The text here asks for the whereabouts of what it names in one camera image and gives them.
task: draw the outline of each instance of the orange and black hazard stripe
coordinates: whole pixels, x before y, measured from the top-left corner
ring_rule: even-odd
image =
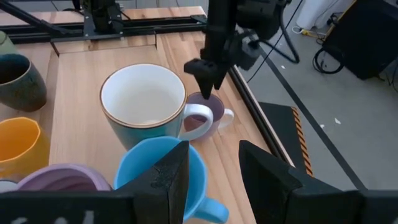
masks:
[[[292,107],[292,109],[293,109],[294,122],[296,123],[298,140],[300,141],[300,147],[301,147],[301,151],[303,153],[305,169],[307,171],[307,174],[313,177],[310,156],[308,155],[307,145],[306,145],[305,139],[304,139],[304,132],[301,127],[299,112],[297,111],[297,108]]]

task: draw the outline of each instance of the small purple cup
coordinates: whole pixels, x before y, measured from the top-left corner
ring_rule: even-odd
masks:
[[[188,96],[187,103],[194,103],[199,105],[205,105],[213,112],[213,124],[210,129],[199,138],[195,140],[204,140],[212,136],[218,129],[225,128],[230,125],[234,119],[234,112],[230,109],[226,109],[220,98],[216,95],[211,94],[209,99],[206,100],[202,97],[200,92],[192,93]],[[228,116],[228,119],[222,121],[223,116]],[[191,131],[206,122],[206,118],[200,115],[191,115],[184,119],[184,128],[186,131]]]
[[[112,190],[96,170],[78,164],[55,164],[23,178],[17,190],[81,191]]]

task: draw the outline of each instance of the mug handle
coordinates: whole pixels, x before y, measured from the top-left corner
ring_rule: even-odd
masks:
[[[200,115],[206,118],[206,122],[200,127],[187,131],[186,133],[182,133],[178,138],[181,140],[194,140],[204,135],[213,124],[213,112],[207,106],[198,105],[198,104],[186,104],[183,112],[183,120],[190,115]]]
[[[232,123],[232,121],[234,120],[234,112],[233,112],[232,110],[230,110],[230,109],[225,109],[225,110],[224,110],[224,115],[223,115],[223,116],[225,116],[225,115],[227,115],[229,118],[228,118],[226,121],[222,121],[222,122],[220,123],[220,125],[218,125],[218,129],[227,127],[227,126],[230,125],[230,124]]]
[[[223,204],[212,198],[205,197],[193,216],[212,223],[226,223],[229,211]]]

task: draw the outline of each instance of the teal mug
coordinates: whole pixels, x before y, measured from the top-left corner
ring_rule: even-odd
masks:
[[[187,91],[171,70],[153,64],[136,64],[115,71],[102,84],[101,108],[127,150],[141,140],[174,136],[192,140],[213,124],[209,107],[187,103]],[[194,130],[179,135],[182,121],[191,115],[206,118]]]
[[[181,140],[163,136],[141,141],[122,158],[114,188],[134,180],[170,152]],[[213,223],[226,223],[229,211],[221,203],[206,197],[206,165],[193,146],[189,148],[189,187],[183,220],[201,218]]]

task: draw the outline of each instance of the blue mug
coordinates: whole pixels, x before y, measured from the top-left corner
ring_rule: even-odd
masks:
[[[134,180],[180,142],[181,140],[175,137],[162,136],[138,143],[123,156],[114,180],[114,188],[118,189]],[[206,186],[206,165],[199,153],[190,145],[189,187],[183,220],[195,217],[213,223],[226,223],[228,209],[216,200],[206,197]]]

